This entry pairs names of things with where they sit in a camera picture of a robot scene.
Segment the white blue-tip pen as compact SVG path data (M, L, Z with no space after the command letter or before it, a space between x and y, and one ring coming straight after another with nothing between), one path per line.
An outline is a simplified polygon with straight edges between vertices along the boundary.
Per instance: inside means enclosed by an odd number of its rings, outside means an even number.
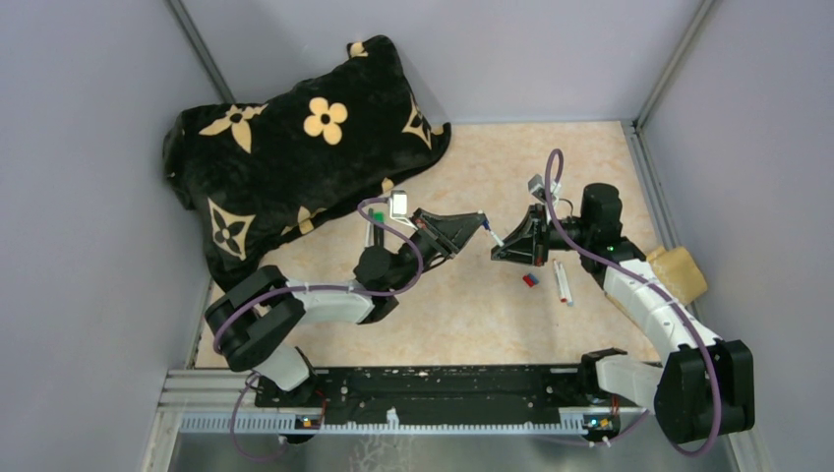
M505 245L504 240L489 226L488 223L484 223L484 228L499 247L503 247Z

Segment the black green highlighter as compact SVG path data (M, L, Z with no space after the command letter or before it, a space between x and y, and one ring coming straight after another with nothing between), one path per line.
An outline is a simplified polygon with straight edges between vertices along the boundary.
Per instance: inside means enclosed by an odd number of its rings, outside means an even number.
M384 214L379 210L373 210L372 217L378 224L383 224L385 222ZM373 224L373 245L375 247L383 248L385 246L385 230L378 224Z

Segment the white green-tip pen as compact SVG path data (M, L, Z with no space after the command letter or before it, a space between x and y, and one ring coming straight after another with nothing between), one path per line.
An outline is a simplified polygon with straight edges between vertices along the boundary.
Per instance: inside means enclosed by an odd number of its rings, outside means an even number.
M367 216L370 219L373 218L374 211L371 208L369 208L367 210ZM371 223L371 222L368 222L368 225L367 225L367 228L366 228L365 247L368 248L368 247L371 247L373 245L374 245L374 224Z

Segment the white red-tip pen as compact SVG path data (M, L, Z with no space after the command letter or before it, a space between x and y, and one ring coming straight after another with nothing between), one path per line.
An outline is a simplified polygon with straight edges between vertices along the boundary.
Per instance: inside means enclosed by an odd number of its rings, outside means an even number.
M565 286L564 286L564 282L563 282L561 262L554 261L554 272L555 272L558 291L559 291L559 295L560 295L560 301L562 303L566 304L567 303L567 295L566 295L566 292L565 292Z

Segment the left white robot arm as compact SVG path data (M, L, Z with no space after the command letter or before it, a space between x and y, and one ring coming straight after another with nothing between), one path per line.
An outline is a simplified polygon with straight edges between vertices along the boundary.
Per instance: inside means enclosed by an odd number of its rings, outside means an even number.
M457 255L488 218L482 211L442 216L419 208L410 220L416 230L397 252L381 245L365 248L347 282L301 282L274 265L256 270L204 313L216 353L231 371L273 382L290 405L309 403L316 390L314 369L299 348L286 343L288 334L298 325L381 321L397 307L398 294L433 263Z

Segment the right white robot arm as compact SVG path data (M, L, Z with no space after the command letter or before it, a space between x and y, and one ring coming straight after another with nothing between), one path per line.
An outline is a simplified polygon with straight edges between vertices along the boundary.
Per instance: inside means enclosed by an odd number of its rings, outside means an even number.
M537 200L522 222L495 246L491 258L543 266L553 251L580 249L582 267L604 294L651 342L659 365L622 349L582 356L576 390L590 405L617 396L646 409L675 444L708 441L755 424L753 356L740 340L727 341L696 320L660 278L645 254L623 234L619 190L587 185L579 215L554 222L547 204L559 184L545 187L540 176L528 184Z

